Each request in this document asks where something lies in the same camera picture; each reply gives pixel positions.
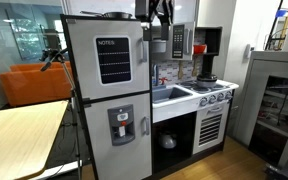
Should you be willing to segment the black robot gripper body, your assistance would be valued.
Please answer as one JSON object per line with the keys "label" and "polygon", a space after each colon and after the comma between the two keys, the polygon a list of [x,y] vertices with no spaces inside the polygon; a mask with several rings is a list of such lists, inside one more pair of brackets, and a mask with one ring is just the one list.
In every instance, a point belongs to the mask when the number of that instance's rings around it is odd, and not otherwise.
{"label": "black robot gripper body", "polygon": [[161,24],[172,24],[174,0],[135,0],[135,17],[152,22],[157,17]]}

